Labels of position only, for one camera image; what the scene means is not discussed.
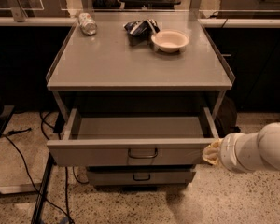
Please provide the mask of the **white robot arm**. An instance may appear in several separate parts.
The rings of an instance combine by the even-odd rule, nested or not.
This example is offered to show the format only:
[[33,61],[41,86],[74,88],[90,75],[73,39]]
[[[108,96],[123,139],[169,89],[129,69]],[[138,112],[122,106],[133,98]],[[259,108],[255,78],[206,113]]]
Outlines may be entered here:
[[239,174],[280,171],[280,122],[257,133],[230,133],[207,146],[202,158]]

